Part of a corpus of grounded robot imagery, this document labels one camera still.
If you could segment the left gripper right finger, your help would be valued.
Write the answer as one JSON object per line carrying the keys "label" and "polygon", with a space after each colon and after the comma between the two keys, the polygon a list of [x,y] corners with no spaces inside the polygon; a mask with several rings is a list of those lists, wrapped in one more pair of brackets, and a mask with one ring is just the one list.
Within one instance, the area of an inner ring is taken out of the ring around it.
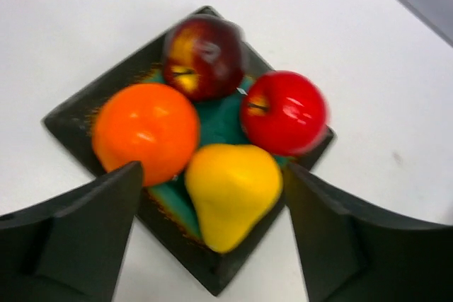
{"label": "left gripper right finger", "polygon": [[303,167],[284,191],[310,301],[451,301],[452,227],[383,209]]}

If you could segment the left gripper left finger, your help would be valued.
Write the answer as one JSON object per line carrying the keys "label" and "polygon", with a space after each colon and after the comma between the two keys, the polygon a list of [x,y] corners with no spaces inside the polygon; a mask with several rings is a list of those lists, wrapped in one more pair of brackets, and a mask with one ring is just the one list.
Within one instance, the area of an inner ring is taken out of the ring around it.
{"label": "left gripper left finger", "polygon": [[111,301],[141,189],[132,162],[1,216],[1,300]]}

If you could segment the yellow fake pear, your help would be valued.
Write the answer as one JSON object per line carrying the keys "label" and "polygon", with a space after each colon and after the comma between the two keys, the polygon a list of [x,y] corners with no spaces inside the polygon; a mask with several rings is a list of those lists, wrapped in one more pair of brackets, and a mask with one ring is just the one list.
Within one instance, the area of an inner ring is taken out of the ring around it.
{"label": "yellow fake pear", "polygon": [[275,206],[282,173],[275,158],[257,146],[210,144],[192,157],[185,186],[205,245],[224,254]]}

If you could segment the orange fake fruit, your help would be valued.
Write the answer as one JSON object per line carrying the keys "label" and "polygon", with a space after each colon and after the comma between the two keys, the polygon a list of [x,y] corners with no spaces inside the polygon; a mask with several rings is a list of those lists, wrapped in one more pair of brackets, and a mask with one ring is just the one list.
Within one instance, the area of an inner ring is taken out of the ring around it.
{"label": "orange fake fruit", "polygon": [[117,92],[99,110],[91,145],[111,172],[140,161],[143,186],[167,182],[188,164],[200,142],[194,105],[163,83],[138,83]]}

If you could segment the red fake apple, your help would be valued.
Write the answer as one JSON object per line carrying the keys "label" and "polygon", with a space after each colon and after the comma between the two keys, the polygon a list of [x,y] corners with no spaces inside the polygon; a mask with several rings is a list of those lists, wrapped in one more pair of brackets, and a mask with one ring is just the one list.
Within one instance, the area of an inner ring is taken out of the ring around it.
{"label": "red fake apple", "polygon": [[269,71],[248,89],[240,122],[250,142],[278,156],[300,156],[328,131],[329,108],[319,88],[293,71]]}

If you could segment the dark brown fake fruit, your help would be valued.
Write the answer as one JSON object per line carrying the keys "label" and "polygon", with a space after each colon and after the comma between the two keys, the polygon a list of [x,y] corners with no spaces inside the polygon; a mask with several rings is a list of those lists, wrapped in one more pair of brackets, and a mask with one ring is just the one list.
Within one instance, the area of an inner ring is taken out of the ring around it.
{"label": "dark brown fake fruit", "polygon": [[237,24],[208,14],[188,16],[166,35],[164,81],[191,101],[216,100],[236,91],[248,55]]}

